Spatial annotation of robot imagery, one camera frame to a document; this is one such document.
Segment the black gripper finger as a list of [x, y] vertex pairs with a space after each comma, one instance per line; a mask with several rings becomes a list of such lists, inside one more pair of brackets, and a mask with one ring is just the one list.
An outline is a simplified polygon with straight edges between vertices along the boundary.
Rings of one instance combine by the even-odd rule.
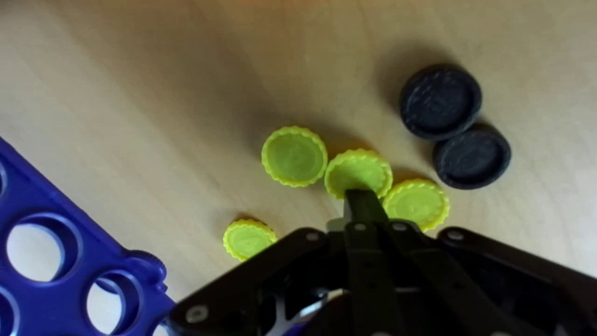
[[354, 336], [397, 336], [399, 307], [376, 223], [380, 206], [369, 191], [345, 195], [345, 253]]

